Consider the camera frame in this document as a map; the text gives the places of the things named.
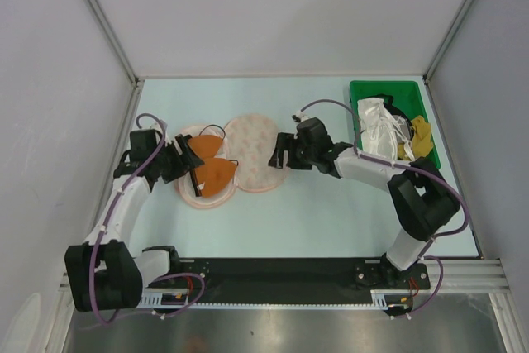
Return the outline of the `pink floral mesh laundry bag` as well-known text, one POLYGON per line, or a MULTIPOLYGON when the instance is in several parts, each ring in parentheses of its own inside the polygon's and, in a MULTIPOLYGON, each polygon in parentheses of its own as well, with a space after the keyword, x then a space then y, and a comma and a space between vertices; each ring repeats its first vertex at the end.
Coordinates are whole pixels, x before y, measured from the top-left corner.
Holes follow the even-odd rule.
POLYGON ((205 162, 174 182, 179 196, 194 208, 210 209, 228 201, 236 191, 265 193, 287 178, 286 169, 268 166, 279 128, 269 117, 246 114, 225 126, 190 126, 190 146, 205 162))

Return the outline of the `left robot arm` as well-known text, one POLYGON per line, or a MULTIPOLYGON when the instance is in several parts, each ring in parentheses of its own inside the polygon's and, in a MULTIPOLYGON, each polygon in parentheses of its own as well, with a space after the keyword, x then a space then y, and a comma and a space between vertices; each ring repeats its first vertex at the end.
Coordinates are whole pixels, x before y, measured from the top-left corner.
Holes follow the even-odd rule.
POLYGON ((143 290, 160 281, 176 285, 183 276, 173 246, 129 247, 131 233, 155 184, 185 176, 204 163, 190 136, 164 138, 156 129, 130 134, 130 147, 113 172, 112 192, 96 226, 64 255, 74 305, 80 312, 136 307, 143 290))

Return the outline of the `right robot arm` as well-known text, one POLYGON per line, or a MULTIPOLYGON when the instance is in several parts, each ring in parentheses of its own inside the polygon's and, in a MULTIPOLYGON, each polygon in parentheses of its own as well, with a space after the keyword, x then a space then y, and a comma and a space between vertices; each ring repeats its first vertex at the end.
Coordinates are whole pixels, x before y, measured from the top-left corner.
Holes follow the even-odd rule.
POLYGON ((426 158, 412 162, 371 155, 357 145, 333 142, 323 122, 310 117, 297 124, 295 133, 276 135, 268 166, 311 170, 336 179, 351 179, 389 194, 400 224, 393 244, 375 269, 372 285, 402 287, 411 269, 432 243, 435 234, 461 209, 457 192, 426 158))

